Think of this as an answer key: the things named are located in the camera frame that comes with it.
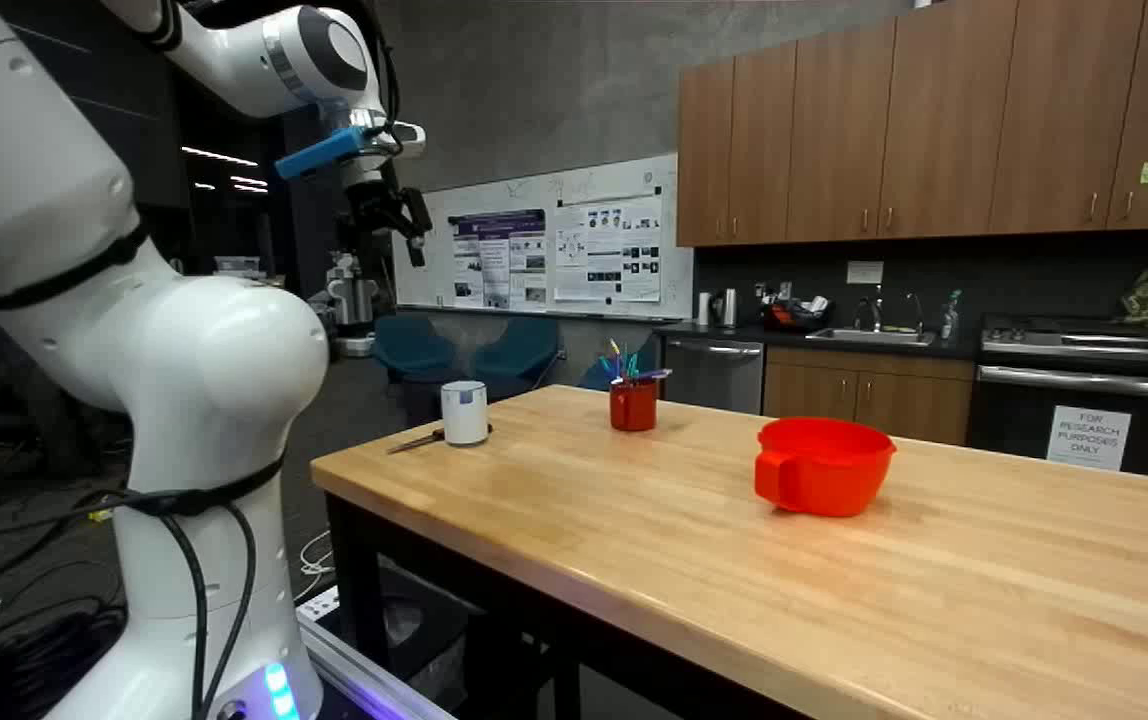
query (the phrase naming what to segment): white mug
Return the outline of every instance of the white mug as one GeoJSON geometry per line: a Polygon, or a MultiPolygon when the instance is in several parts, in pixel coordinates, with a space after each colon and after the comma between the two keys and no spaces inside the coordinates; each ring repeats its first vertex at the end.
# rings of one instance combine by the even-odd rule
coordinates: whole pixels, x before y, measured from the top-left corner
{"type": "Polygon", "coordinates": [[[441,388],[444,441],[449,445],[484,445],[489,441],[489,385],[454,381],[441,388]]]}

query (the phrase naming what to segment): mug handle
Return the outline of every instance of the mug handle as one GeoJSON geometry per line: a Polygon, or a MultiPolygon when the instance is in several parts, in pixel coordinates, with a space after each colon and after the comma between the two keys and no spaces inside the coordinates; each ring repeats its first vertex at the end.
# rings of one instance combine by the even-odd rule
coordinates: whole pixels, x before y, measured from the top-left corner
{"type": "Polygon", "coordinates": [[[800,461],[781,454],[759,454],[757,491],[781,508],[800,508],[800,461]]]}

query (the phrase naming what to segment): metal frame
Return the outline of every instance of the metal frame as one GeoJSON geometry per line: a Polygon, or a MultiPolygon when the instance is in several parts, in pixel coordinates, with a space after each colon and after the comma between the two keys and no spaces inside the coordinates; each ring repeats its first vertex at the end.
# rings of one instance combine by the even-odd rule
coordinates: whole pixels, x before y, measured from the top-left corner
{"type": "Polygon", "coordinates": [[[776,699],[748,693],[685,658],[674,658],[634,633],[622,633],[555,598],[544,598],[498,568],[484,568],[444,546],[434,546],[376,511],[328,498],[333,560],[340,591],[340,637],[376,665],[387,665],[381,615],[381,558],[422,579],[494,612],[555,648],[555,715],[582,715],[582,669],[590,665],[678,715],[795,715],[776,699]]]}

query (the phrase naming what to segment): countertop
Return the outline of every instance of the countertop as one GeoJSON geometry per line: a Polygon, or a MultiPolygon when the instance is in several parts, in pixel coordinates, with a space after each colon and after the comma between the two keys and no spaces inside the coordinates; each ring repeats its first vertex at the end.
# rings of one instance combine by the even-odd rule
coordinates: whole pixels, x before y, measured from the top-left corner
{"type": "Polygon", "coordinates": [[[738,327],[698,327],[698,326],[659,326],[659,335],[700,335],[700,339],[757,339],[769,350],[824,350],[824,354],[881,354],[881,356],[939,356],[939,361],[975,361],[975,345],[856,345],[856,339],[808,339],[808,333],[769,333],[759,326],[738,326],[738,327]]]}
{"type": "Polygon", "coordinates": [[[600,394],[408,430],[318,483],[808,715],[1148,715],[1148,475],[895,441],[856,521],[752,491],[763,417],[600,394]]]}

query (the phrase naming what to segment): floor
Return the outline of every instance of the floor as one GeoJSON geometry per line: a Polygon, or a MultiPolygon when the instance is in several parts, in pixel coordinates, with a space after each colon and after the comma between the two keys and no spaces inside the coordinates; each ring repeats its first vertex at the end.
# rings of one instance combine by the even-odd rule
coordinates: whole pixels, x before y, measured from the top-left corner
{"type": "MultiPolygon", "coordinates": [[[[328,370],[324,394],[297,421],[289,461],[284,461],[284,534],[289,554],[307,563],[294,585],[304,591],[328,560],[324,498],[307,482],[307,461],[404,430],[401,394],[383,381],[372,361],[340,361],[328,370]]],[[[92,490],[112,490],[123,469],[84,475],[84,482],[9,482],[0,483],[0,527],[65,511],[75,498],[92,490]]],[[[27,546],[35,534],[0,538],[0,560],[27,546]]],[[[9,637],[46,630],[46,622],[98,609],[101,602],[120,602],[116,546],[109,524],[84,524],[62,538],[54,550],[0,575],[0,630],[9,637]]],[[[670,714],[622,693],[615,683],[583,674],[583,715],[639,715],[663,720],[670,714]]]]}

